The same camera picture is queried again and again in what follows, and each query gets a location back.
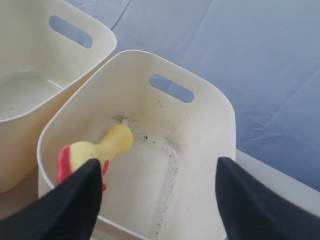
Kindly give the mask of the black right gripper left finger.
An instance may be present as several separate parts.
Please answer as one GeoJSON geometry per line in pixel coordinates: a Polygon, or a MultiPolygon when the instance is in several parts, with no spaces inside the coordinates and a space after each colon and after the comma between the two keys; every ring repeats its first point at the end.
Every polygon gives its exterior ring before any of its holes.
{"type": "Polygon", "coordinates": [[[1,220],[0,238],[89,240],[101,202],[101,165],[90,159],[40,199],[1,220]]]}

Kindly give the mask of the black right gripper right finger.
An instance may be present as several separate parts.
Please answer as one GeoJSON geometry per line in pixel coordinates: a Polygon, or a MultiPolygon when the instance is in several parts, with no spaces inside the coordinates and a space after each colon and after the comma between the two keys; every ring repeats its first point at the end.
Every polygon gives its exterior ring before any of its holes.
{"type": "Polygon", "coordinates": [[[263,185],[228,157],[217,160],[215,195],[230,240],[318,240],[320,218],[263,185]]]}

